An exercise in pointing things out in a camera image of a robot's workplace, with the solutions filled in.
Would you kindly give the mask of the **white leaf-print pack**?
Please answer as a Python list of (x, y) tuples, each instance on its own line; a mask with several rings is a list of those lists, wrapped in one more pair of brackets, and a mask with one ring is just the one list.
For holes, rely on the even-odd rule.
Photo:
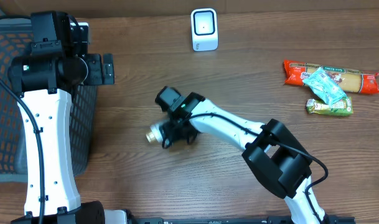
[(163, 142), (164, 133), (162, 127), (165, 123), (166, 121), (160, 121), (150, 126), (150, 131), (146, 133), (146, 139), (149, 143)]

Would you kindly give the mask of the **teal wet wipes pack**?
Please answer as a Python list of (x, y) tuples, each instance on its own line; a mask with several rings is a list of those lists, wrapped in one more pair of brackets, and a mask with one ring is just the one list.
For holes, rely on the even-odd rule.
[(308, 78), (303, 79), (303, 84), (307, 85), (315, 95), (329, 106), (347, 96), (322, 67), (319, 67)]

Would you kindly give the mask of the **green snack packet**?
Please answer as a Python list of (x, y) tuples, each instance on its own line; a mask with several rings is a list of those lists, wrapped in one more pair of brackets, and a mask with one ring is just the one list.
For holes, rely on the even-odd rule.
[(328, 116), (350, 116), (353, 114), (352, 105), (352, 98), (349, 96), (342, 98), (332, 106), (325, 104), (322, 100), (308, 99), (306, 110), (308, 113)]

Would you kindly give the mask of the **orange spaghetti packet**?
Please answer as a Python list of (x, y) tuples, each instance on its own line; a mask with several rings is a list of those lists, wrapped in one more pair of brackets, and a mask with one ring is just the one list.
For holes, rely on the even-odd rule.
[(351, 68), (331, 67), (295, 60), (284, 60), (283, 65), (286, 72), (285, 84), (288, 85), (304, 86), (303, 80), (309, 78), (318, 68), (322, 68), (344, 92), (366, 95), (379, 93), (377, 83), (379, 73), (377, 72), (373, 73)]

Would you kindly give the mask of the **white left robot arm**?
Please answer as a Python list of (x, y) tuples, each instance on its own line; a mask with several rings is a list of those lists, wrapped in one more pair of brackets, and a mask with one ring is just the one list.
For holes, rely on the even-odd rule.
[(70, 147), (72, 91), (112, 85), (111, 54), (90, 54), (85, 23), (58, 11), (30, 16), (34, 41), (28, 56), (9, 67), (11, 93), (24, 122), (27, 197), (18, 223), (105, 223), (99, 201), (82, 203)]

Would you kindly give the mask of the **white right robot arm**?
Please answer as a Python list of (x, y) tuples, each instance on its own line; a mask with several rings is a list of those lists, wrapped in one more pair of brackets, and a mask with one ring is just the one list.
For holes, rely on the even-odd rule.
[(242, 158), (258, 182), (283, 199), (293, 223), (328, 223), (312, 187), (327, 178), (311, 178), (311, 163), (326, 166), (310, 155), (285, 125), (275, 119), (254, 122), (229, 113), (196, 93), (182, 96), (175, 90), (156, 96), (155, 102), (169, 116), (161, 128), (162, 146), (180, 138), (191, 141), (198, 133), (216, 136), (242, 151)]

